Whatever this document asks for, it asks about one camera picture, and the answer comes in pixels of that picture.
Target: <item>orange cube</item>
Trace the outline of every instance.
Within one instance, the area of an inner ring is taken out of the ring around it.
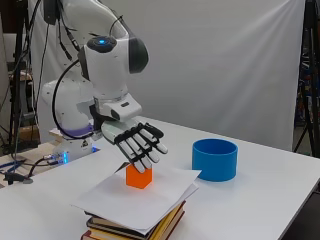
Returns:
[[[131,187],[144,189],[152,182],[152,169],[146,169],[144,173],[130,164],[126,169],[126,184]]]

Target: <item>white backdrop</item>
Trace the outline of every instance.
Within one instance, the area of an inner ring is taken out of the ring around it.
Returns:
[[[291,150],[304,0],[102,2],[149,50],[149,65],[128,82],[143,115]],[[36,81],[45,27],[38,14]],[[43,82],[61,73],[51,30]],[[39,118],[47,141],[54,125],[42,101]]]

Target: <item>blue cup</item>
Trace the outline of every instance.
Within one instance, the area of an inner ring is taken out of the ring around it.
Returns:
[[[203,139],[193,144],[192,169],[202,170],[199,178],[213,182],[236,176],[238,147],[222,139]]]

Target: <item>tripod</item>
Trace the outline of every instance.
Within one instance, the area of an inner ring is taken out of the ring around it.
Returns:
[[[312,102],[313,123],[311,122],[308,100],[306,97],[305,83],[303,78],[303,49],[304,45],[308,45],[308,59],[310,71],[310,89]],[[318,119],[318,71],[320,69],[319,55],[319,39],[318,39],[318,15],[315,0],[307,0],[305,5],[303,34],[301,44],[300,71],[299,71],[299,87],[303,98],[305,109],[306,127],[294,149],[296,152],[302,142],[306,131],[309,133],[312,156],[320,158],[320,133]]]
[[[37,141],[23,142],[18,143],[18,132],[21,124],[21,119],[27,120],[32,119],[34,116],[30,114],[22,115],[22,106],[26,107],[26,103],[22,101],[26,101],[26,99],[21,99],[20,93],[25,89],[20,89],[22,82],[20,82],[20,71],[23,64],[24,56],[27,56],[29,61],[31,61],[30,54],[25,54],[25,49],[22,46],[23,44],[23,29],[25,27],[26,30],[30,30],[29,26],[29,16],[28,16],[28,1],[27,0],[16,0],[16,11],[17,11],[17,35],[16,35],[16,46],[15,46],[15,62],[14,62],[14,72],[13,72],[13,80],[12,80],[12,88],[11,88],[11,113],[10,113],[10,130],[9,130],[9,139],[8,139],[8,153],[13,156],[18,150],[22,150],[30,147],[37,147]],[[29,38],[26,37],[25,45],[30,47]]]

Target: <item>white table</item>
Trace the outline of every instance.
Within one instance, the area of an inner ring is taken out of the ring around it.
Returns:
[[[169,154],[162,156],[162,164],[177,168],[191,169],[196,140],[229,139],[148,121],[165,132],[163,143]],[[171,239],[276,240],[318,182],[318,159],[229,140],[239,147],[236,178],[224,183],[197,180],[200,189],[187,200],[186,214]],[[97,147],[115,149],[105,140],[99,140]],[[118,150],[110,151],[121,156]],[[85,157],[39,174],[31,185],[1,189],[1,239],[80,239],[88,217],[69,203],[121,164],[106,155]]]

